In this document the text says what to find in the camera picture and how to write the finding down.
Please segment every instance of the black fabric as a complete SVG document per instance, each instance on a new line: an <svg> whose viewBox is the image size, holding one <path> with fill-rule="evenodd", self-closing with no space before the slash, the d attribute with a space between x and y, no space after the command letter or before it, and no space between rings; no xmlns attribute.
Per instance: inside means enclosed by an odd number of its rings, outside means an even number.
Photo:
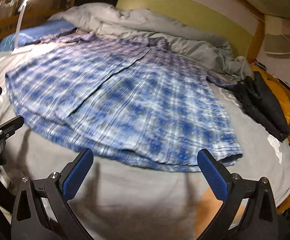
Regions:
<svg viewBox="0 0 290 240"><path fill-rule="evenodd" d="M279 141L284 141L289 134L289 128L281 105L261 74L255 71L254 76L254 81L247 76L244 83L228 87L228 90L233 92L248 116Z"/></svg>

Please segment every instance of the wall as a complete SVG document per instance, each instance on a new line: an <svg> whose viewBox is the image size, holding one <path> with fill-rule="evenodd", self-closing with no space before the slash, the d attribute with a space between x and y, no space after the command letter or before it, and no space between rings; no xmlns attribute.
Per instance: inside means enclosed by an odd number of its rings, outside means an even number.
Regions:
<svg viewBox="0 0 290 240"><path fill-rule="evenodd" d="M246 56L258 19L236 0L119 0L120 9L149 8L184 24L227 38L236 55Z"/></svg>
<svg viewBox="0 0 290 240"><path fill-rule="evenodd" d="M258 53L257 60L267 67L267 72L290 85L290 55L266 54L263 46Z"/></svg>

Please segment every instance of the bed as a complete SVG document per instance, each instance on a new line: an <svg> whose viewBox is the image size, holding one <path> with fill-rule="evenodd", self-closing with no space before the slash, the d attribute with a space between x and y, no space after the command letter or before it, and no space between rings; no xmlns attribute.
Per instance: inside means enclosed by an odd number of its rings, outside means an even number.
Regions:
<svg viewBox="0 0 290 240"><path fill-rule="evenodd" d="M45 12L42 16L28 14L27 17L39 18L41 22L33 24L38 25L54 13L55 11ZM8 19L10 26L15 24L16 20ZM31 24L32 21L28 20L26 27L30 27ZM255 44L259 43L258 31L261 26L260 21L260 27L256 28L245 55L249 58L256 57ZM0 39L13 30L0 30ZM3 94L0 96L0 124L15 116L6 94L5 73L33 57L76 44L49 42L29 46L31 47L20 53L0 52L0 86L3 87ZM279 206L278 211L283 211L290 205L290 202L286 203L290 198L288 141L280 144L280 161L268 141L266 130L241 111L231 92L214 84L210 84L210 87L215 98L223 104L228 113L232 129L244 152L243 158L228 167L229 171L237 172L245 179L258 180L262 176L269 178L275 203ZM60 171L76 156L74 151L46 140L26 125L8 141L6 152L8 163L4 169L16 185L24 175L39 179L47 177L53 171ZM154 171L95 157L92 169L77 196L69 204L95 239L140 238L140 231L147 232L141 236L143 239L194 239L212 220L221 202L215 199L205 178L199 172ZM233 225L238 223L245 205L246 202L242 202Z"/></svg>

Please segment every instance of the lamp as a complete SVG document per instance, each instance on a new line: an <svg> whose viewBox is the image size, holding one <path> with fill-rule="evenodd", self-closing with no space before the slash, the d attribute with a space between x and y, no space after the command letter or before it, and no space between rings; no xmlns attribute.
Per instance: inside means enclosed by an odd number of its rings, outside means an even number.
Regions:
<svg viewBox="0 0 290 240"><path fill-rule="evenodd" d="M25 8L26 8L26 5L27 5L28 1L29 0L24 0L23 3L21 4L21 6L18 9L18 12L20 12L20 14L19 14L19 17L18 17L18 22L17 22L17 27L16 27L15 45L14 45L15 49L18 47L18 38L19 38L20 26L22 24Z"/></svg>

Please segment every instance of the gray blanket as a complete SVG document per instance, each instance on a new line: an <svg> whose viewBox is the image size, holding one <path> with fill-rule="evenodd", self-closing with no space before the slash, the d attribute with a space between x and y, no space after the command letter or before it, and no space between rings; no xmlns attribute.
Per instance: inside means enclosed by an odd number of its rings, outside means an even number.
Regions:
<svg viewBox="0 0 290 240"><path fill-rule="evenodd" d="M186 56L198 65L236 80L253 76L244 57L233 57L229 41L225 38L148 9L116 10L106 3L88 3L54 14L49 20L61 18L98 35L124 39L164 37L169 50Z"/></svg>

